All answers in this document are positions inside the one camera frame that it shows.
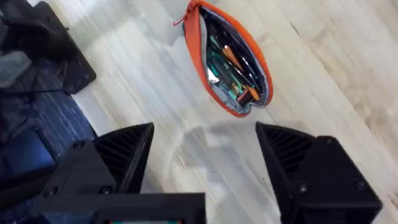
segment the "black mount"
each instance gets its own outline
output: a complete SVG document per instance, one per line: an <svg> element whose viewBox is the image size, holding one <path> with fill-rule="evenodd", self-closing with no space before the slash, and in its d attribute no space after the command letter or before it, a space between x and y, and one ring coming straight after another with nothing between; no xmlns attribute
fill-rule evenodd
<svg viewBox="0 0 398 224"><path fill-rule="evenodd" d="M154 135L152 123L77 141L35 201L32 212L90 213L91 223L206 223L205 194L140 194Z"/></svg>
<svg viewBox="0 0 398 224"><path fill-rule="evenodd" d="M282 224L372 223L382 204L337 139L256 124Z"/></svg>
<svg viewBox="0 0 398 224"><path fill-rule="evenodd" d="M0 10L1 51L21 50L33 62L40 58L66 62L62 81L68 94L78 93L95 80L94 70L47 3L32 7L26 0L2 0Z"/></svg>

